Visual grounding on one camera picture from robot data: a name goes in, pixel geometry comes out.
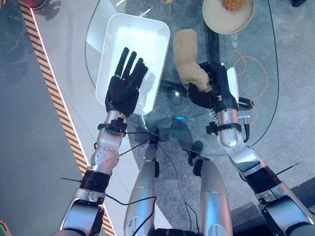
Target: hazard stripe tape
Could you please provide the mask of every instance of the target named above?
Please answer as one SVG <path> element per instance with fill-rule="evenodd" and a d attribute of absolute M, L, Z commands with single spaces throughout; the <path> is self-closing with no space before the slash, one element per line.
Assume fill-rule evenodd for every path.
<path fill-rule="evenodd" d="M 6 0 L 0 0 L 0 5 L 2 5 L 2 3 L 5 1 Z M 32 12 L 24 3 L 22 3 L 21 1 L 19 1 L 19 3 L 20 3 L 21 11 L 22 11 L 22 16 L 24 18 L 24 22 L 27 27 L 27 31 L 29 33 L 31 43 L 33 45 L 39 67 L 43 74 L 43 79 L 50 93 L 50 97 L 55 106 L 57 115 L 59 117 L 59 120 L 64 130 L 64 133 L 68 139 L 70 148 L 75 157 L 75 161 L 79 167 L 79 170 L 81 171 L 81 174 L 84 175 L 88 167 L 85 154 L 82 151 L 83 150 L 82 145 L 79 141 L 79 138 L 77 137 L 77 134 L 75 132 L 75 129 L 71 120 L 71 116 L 69 115 L 67 111 L 58 83 L 55 79 L 48 57 L 45 53 L 43 44 L 41 42 L 40 34 L 37 31 L 37 27 L 35 25 L 35 21 L 32 16 Z M 107 209 L 104 208 L 104 211 L 105 211 L 105 214 L 103 216 L 103 224 L 102 224 L 103 229 L 105 230 L 105 233 L 107 236 L 116 236 L 113 224 L 108 216 Z"/>

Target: white plastic tray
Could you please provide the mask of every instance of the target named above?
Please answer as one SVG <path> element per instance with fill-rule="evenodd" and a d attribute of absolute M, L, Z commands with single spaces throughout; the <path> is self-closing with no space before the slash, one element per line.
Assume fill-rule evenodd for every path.
<path fill-rule="evenodd" d="M 139 89 L 140 95 L 134 113 L 146 115 L 152 111 L 164 68 L 169 37 L 169 27 L 164 22 L 126 14 L 113 15 L 108 21 L 103 45 L 95 92 L 97 100 L 105 105 L 110 79 L 115 73 L 124 47 L 128 47 L 129 55 L 126 62 L 131 52 L 135 51 L 137 53 L 135 62 L 138 58 L 143 58 L 149 69 Z"/>

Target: bolt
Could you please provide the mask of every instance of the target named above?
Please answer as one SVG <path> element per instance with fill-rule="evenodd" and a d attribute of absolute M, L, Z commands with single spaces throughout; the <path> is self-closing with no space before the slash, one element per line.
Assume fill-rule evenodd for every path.
<path fill-rule="evenodd" d="M 97 194 L 96 193 L 92 193 L 91 196 L 90 196 L 90 200 L 92 202 L 96 202 L 97 201 Z"/>

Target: glass table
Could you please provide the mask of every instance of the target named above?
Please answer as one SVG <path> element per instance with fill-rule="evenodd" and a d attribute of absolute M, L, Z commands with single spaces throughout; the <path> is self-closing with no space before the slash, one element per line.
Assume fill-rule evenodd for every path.
<path fill-rule="evenodd" d="M 130 120 L 151 132 L 157 127 L 162 139 L 184 149 L 190 150 L 199 140 L 204 146 L 202 154 L 224 155 L 216 136 L 206 133 L 206 126 L 215 119 L 212 110 L 198 107 L 186 97 L 175 66 L 173 36 L 179 30 L 194 29 L 198 33 L 197 63 L 217 61 L 226 68 L 236 68 L 240 96 L 254 103 L 254 108 L 239 111 L 239 115 L 251 117 L 247 144 L 253 146 L 267 132 L 278 102 L 273 23 L 269 1 L 255 1 L 254 16 L 243 30 L 230 35 L 217 34 L 203 20 L 202 3 L 202 0 L 173 0 L 169 4 L 164 0 L 99 0 L 87 31 L 86 63 L 96 85 L 106 26 L 112 15 L 126 13 L 164 21 L 171 36 L 154 110 L 145 116 L 133 114 Z"/>

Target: beige plate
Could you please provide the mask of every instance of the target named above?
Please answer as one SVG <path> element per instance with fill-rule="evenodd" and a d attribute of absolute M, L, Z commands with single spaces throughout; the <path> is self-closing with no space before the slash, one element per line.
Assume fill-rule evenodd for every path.
<path fill-rule="evenodd" d="M 202 15 L 207 26 L 221 34 L 231 34 L 242 30 L 252 19 L 254 0 L 248 0 L 239 10 L 228 11 L 222 0 L 204 0 Z"/>

